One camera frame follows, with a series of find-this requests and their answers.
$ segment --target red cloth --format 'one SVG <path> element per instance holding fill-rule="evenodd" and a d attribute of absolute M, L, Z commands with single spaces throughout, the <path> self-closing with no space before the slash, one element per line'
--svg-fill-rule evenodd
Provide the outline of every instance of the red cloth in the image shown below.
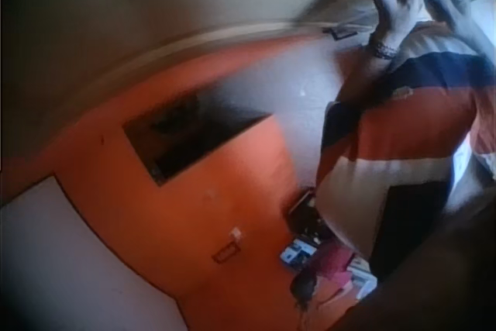
<path fill-rule="evenodd" d="M 350 279 L 351 273 L 346 268 L 353 259 L 353 251 L 338 240 L 322 243 L 308 262 L 308 268 L 318 276 L 329 279 L 344 286 Z"/>

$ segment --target orange wall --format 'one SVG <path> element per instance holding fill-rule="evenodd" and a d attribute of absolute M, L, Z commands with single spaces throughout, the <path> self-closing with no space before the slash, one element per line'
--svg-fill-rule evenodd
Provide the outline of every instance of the orange wall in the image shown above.
<path fill-rule="evenodd" d="M 177 297 L 191 331 L 294 330 L 292 273 L 278 255 L 291 239 L 281 209 L 298 189 L 274 118 L 161 187 L 141 164 L 122 124 L 304 40 L 233 47 L 153 76 L 87 112 L 40 153 L 4 160 L 2 197 L 55 173 L 105 243 Z M 223 265 L 213 263 L 211 255 L 229 242 L 234 226 L 243 234 L 241 252 Z M 350 296 L 314 314 L 316 329 L 332 324 L 352 303 Z"/>
<path fill-rule="evenodd" d="M 127 264 L 172 295 L 191 291 L 215 271 L 210 256 L 228 243 L 230 223 L 236 222 L 233 215 L 231 220 L 219 216 L 232 214 L 234 205 L 243 201 L 252 202 L 254 210 L 280 208 L 295 191 L 288 155 L 278 157 L 285 151 L 281 133 L 274 120 L 263 122 L 249 131 L 248 139 L 242 135 L 203 165 L 158 187 L 122 124 L 304 40 L 292 37 L 229 48 L 134 86 L 84 114 L 40 153 L 4 160 L 3 200 L 55 173 L 89 225 Z M 288 183 L 277 190 L 277 178 L 284 174 Z M 238 188 L 244 194 L 235 191 Z M 275 189 L 274 195 L 269 188 Z M 233 192 L 221 195 L 223 190 Z M 251 229 L 251 216 L 245 229 Z"/>
<path fill-rule="evenodd" d="M 57 173 L 60 167 L 67 166 L 77 154 L 97 147 L 105 131 L 120 128 L 123 123 L 155 106 L 205 87 L 255 61 L 271 57 L 310 39 L 314 38 L 293 36 L 225 48 L 152 76 L 86 112 L 39 153 L 23 158 L 2 159 L 2 201 L 8 201 L 48 174 Z"/>

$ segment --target man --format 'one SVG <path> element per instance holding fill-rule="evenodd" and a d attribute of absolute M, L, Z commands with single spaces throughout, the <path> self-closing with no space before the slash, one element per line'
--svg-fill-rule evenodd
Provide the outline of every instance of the man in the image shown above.
<path fill-rule="evenodd" d="M 317 209 L 383 281 L 461 204 L 453 189 L 492 183 L 496 89 L 466 3 L 429 0 L 444 23 L 421 25 L 424 0 L 374 3 L 379 24 L 325 114 Z"/>

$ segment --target fingers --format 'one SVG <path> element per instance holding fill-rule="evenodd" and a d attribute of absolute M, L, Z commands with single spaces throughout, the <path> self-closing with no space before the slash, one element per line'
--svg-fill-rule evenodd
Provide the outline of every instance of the fingers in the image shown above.
<path fill-rule="evenodd" d="M 442 13 L 442 17 L 447 22 L 454 22 L 455 18 L 458 16 L 458 9 L 451 0 L 433 0 L 434 6 L 439 9 Z"/>
<path fill-rule="evenodd" d="M 452 0 L 453 5 L 458 9 L 463 15 L 470 14 L 470 3 L 467 0 Z"/>

